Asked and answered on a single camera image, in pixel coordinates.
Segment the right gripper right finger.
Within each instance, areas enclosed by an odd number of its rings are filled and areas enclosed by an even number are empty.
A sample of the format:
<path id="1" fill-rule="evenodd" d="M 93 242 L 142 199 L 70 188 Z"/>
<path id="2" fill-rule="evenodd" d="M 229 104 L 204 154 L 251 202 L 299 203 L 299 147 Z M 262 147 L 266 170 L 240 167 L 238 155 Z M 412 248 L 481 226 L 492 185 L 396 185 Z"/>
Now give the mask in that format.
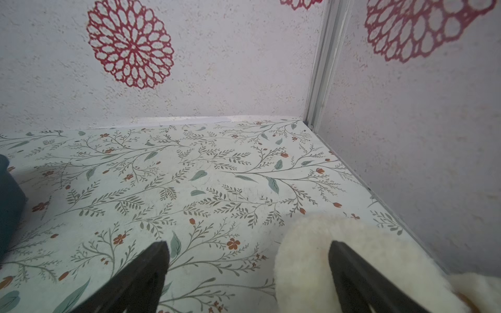
<path id="1" fill-rule="evenodd" d="M 328 260 L 342 312 L 426 312 L 346 243 L 332 241 Z"/>

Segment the dark teal storage box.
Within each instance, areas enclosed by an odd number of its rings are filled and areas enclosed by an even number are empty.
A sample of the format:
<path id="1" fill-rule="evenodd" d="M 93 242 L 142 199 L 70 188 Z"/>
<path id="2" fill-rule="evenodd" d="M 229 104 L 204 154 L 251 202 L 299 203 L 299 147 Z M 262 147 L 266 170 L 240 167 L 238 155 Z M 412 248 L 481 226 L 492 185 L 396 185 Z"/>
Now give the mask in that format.
<path id="1" fill-rule="evenodd" d="M 9 164 L 9 159 L 1 155 L 1 260 L 7 253 L 27 202 L 26 195 L 8 171 Z"/>

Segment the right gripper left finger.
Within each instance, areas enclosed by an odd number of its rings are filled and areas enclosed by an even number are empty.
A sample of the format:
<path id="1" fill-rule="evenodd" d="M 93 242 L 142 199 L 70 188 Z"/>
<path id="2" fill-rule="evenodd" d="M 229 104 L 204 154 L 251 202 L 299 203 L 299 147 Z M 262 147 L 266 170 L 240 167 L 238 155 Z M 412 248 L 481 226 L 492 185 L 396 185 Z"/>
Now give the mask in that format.
<path id="1" fill-rule="evenodd" d="M 152 243 L 73 312 L 156 312 L 169 263 L 168 244 Z"/>

